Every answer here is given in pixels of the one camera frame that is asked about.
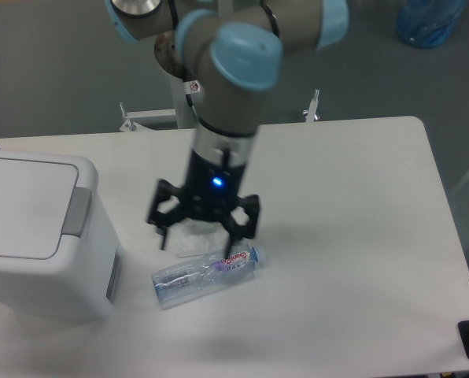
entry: plastic water bottle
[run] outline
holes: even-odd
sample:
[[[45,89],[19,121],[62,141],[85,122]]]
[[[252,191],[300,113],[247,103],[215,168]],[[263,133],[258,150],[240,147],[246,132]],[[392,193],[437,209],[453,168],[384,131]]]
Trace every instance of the plastic water bottle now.
[[[456,26],[467,0],[406,0],[397,17],[397,34],[416,47],[444,43]]]
[[[169,309],[250,278],[263,258],[261,249],[234,246],[227,259],[218,251],[155,272],[151,278],[161,306]]]

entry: light blue joint cap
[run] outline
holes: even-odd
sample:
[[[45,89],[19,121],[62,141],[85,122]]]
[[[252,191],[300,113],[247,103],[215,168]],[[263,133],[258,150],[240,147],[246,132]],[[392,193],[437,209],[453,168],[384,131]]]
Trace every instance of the light blue joint cap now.
[[[184,61],[184,43],[186,42],[189,29],[196,24],[196,21],[206,16],[214,16],[217,13],[208,9],[197,9],[189,12],[182,20],[180,20],[177,30],[175,30],[175,47],[179,54],[180,60],[186,66]]]
[[[250,24],[229,23],[217,32],[210,56],[219,72],[248,91],[267,91],[279,80],[283,45],[273,33]]]
[[[346,0],[323,0],[322,32],[317,50],[341,40],[348,30],[348,23]]]
[[[109,12],[110,20],[112,20],[114,27],[117,30],[117,33],[119,34],[119,37],[125,42],[125,43],[135,43],[137,42],[137,39],[133,37],[133,35],[130,34],[128,30],[124,27],[123,23],[120,21],[119,17],[116,14],[116,11],[112,7],[112,4],[110,3],[110,0],[104,0],[105,7],[107,9],[107,12]]]

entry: blue led light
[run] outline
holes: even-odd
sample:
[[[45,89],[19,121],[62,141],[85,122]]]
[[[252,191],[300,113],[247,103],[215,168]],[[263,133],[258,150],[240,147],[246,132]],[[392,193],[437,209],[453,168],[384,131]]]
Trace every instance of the blue led light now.
[[[224,182],[222,181],[222,179],[220,179],[219,177],[214,177],[212,179],[212,183],[214,186],[216,187],[223,187],[224,186]]]

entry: robotic arm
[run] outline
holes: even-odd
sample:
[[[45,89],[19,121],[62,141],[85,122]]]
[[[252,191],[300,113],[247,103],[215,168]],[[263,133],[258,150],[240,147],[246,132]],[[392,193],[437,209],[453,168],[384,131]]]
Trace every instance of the robotic arm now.
[[[238,190],[283,56],[341,39],[348,26],[345,0],[266,0],[225,18],[210,2],[106,1],[126,40],[175,29],[180,60],[205,89],[195,104],[199,125],[185,183],[160,180],[147,221],[163,235],[162,248],[168,228],[185,218],[219,222],[230,236],[227,256],[233,243],[256,235],[259,197],[240,198]],[[172,197],[179,204],[162,213],[159,205]],[[244,224],[231,215],[238,207],[248,216]]]

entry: clear plastic bag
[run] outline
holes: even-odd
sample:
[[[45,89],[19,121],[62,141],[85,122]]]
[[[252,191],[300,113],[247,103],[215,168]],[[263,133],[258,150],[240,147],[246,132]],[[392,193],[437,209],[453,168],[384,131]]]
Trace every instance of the clear plastic bag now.
[[[167,250],[180,258],[202,256],[213,250],[222,250],[227,237],[227,232],[218,223],[187,219],[171,228]]]

